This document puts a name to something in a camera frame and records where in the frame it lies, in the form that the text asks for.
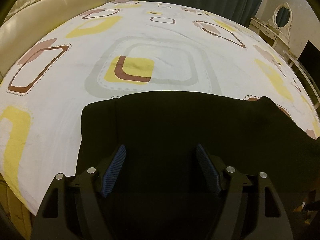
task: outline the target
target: headboard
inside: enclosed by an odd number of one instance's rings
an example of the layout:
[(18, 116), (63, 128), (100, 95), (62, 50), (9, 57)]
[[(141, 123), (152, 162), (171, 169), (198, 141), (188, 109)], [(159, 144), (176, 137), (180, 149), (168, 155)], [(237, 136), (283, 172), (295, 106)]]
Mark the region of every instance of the headboard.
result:
[(0, 27), (0, 82), (47, 33), (84, 11), (113, 0), (17, 0)]

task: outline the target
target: bed sheet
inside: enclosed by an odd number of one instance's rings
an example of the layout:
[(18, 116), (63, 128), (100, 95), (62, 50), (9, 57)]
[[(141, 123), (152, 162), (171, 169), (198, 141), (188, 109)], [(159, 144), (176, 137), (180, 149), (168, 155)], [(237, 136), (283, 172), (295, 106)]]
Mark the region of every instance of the bed sheet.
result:
[(267, 96), (311, 137), (320, 136), (303, 86), (257, 34), (202, 10), (116, 0), (51, 31), (7, 73), (0, 84), (0, 172), (36, 214), (55, 174), (75, 174), (82, 109), (152, 90)]

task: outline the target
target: drawer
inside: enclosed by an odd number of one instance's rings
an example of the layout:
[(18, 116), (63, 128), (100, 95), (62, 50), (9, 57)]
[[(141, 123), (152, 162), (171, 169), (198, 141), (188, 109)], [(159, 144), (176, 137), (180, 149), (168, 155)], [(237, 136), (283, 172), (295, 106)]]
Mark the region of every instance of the drawer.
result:
[(262, 25), (260, 26), (260, 31), (263, 32), (266, 36), (268, 36), (272, 40), (276, 39), (276, 35), (270, 29), (267, 29), (266, 27), (264, 27)]
[(252, 24), (253, 26), (256, 26), (257, 28), (260, 28), (260, 23), (257, 23), (254, 20), (251, 20), (250, 24)]

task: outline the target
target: metal screw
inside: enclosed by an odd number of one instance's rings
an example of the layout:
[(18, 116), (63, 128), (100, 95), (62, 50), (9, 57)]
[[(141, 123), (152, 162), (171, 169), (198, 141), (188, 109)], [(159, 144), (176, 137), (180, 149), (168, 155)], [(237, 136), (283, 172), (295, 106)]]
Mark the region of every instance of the metal screw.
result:
[(267, 175), (265, 172), (263, 172), (263, 171), (260, 172), (259, 175), (260, 175), (260, 177), (263, 178), (263, 179), (265, 179), (266, 177), (268, 177), (268, 175)]
[(95, 173), (96, 172), (96, 168), (95, 167), (90, 167), (87, 169), (87, 172), (92, 174), (92, 173)]
[(227, 172), (230, 172), (230, 173), (234, 173), (236, 171), (236, 169), (232, 166), (228, 166), (227, 167)]
[(63, 174), (62, 173), (58, 173), (56, 175), (56, 179), (59, 180), (59, 179), (62, 179), (63, 178)]

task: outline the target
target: ribbed blue pad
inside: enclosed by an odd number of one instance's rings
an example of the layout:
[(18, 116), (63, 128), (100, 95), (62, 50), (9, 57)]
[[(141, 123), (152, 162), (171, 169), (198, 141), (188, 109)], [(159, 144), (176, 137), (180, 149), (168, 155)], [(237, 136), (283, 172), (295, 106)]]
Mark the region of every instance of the ribbed blue pad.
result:
[(106, 197), (112, 192), (125, 159), (125, 146), (121, 145), (102, 178), (101, 195)]
[(207, 181), (209, 190), (215, 195), (218, 195), (222, 190), (220, 186), (219, 173), (217, 172), (216, 168), (212, 164), (210, 158), (208, 157), (207, 153), (204, 151), (201, 144), (198, 144), (196, 147), (196, 158), (202, 169), (203, 175)]

